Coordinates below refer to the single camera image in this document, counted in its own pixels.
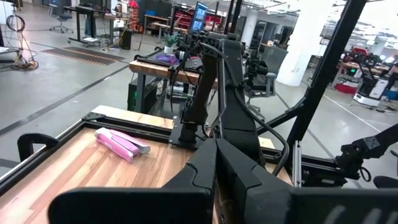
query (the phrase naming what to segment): screen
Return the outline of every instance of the screen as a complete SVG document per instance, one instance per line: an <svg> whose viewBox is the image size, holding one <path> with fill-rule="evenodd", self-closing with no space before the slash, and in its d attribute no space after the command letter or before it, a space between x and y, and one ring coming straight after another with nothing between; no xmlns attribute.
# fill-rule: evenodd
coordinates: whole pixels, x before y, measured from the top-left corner
<svg viewBox="0 0 398 224"><path fill-rule="evenodd" d="M195 13L193 14L193 18L191 21L190 33L199 32L203 29L205 25L205 17L208 6L197 2L197 6L195 8Z"/></svg>

